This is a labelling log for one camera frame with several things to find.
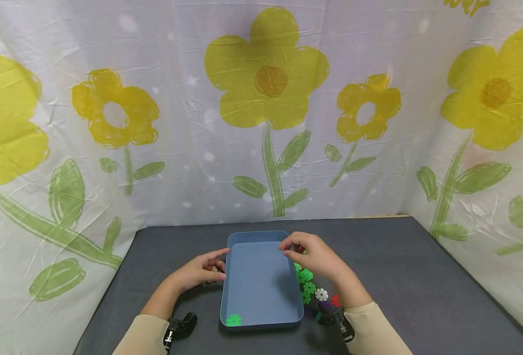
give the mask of gray table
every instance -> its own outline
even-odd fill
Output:
[[[320,235],[359,275],[414,355],[523,355],[520,328],[411,217],[152,227],[131,249],[78,344],[77,355],[108,355],[155,287],[194,256],[223,248],[238,231],[281,229]],[[221,285],[179,300],[198,315],[172,355],[347,354],[339,332],[305,317],[296,329],[227,333]]]

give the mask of beige sleeve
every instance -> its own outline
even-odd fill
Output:
[[[376,302],[347,309],[344,315],[355,332],[347,343],[350,354],[412,355]]]
[[[113,355],[166,355],[163,338],[169,322],[151,315],[138,315]]]

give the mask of fabric backdrop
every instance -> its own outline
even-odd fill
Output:
[[[0,355],[146,226],[395,213],[523,325],[523,1],[0,0]]]

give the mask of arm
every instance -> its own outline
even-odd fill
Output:
[[[163,337],[178,297],[201,283],[225,280],[225,264],[219,259],[229,249],[198,255],[168,276],[133,320],[113,355],[167,355]]]
[[[345,308],[344,315],[355,332],[354,339],[347,343],[351,354],[411,355],[358,276],[321,238],[295,232],[279,249],[292,261],[327,277],[335,285]]]

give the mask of blue plastic tray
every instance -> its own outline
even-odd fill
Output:
[[[283,231],[228,238],[220,321],[228,330],[291,328],[305,313],[295,266],[279,250]]]

